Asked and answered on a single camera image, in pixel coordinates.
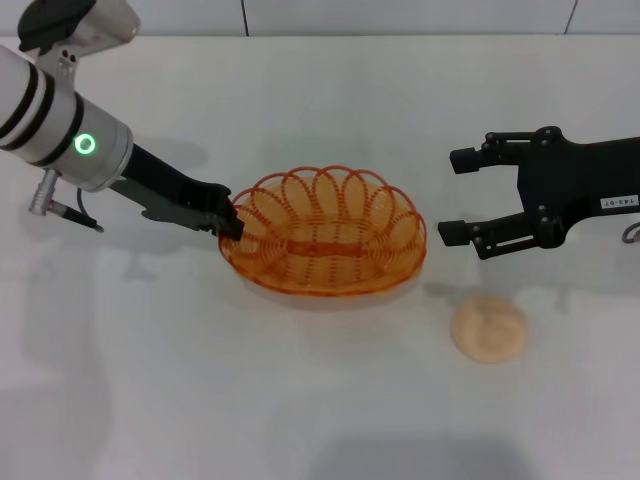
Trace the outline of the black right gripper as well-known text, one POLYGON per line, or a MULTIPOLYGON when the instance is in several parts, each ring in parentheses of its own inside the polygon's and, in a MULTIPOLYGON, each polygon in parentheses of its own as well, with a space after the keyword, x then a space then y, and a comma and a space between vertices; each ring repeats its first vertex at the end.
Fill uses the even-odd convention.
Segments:
POLYGON ((557 127, 489 132, 479 149, 456 149, 457 175, 494 166, 518 170, 524 213, 494 220, 439 222, 447 247, 472 245, 481 260, 561 246, 577 223, 639 211, 639 139, 590 144, 567 140, 557 127))

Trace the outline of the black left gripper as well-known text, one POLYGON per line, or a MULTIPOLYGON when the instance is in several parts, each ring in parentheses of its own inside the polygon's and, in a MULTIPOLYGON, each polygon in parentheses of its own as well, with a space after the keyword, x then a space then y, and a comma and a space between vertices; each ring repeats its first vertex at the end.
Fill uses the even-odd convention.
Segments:
POLYGON ((244 222, 223 185, 188 181, 186 175, 133 145, 128 163, 110 189, 143 208, 148 220, 175 224, 239 241, 244 222))

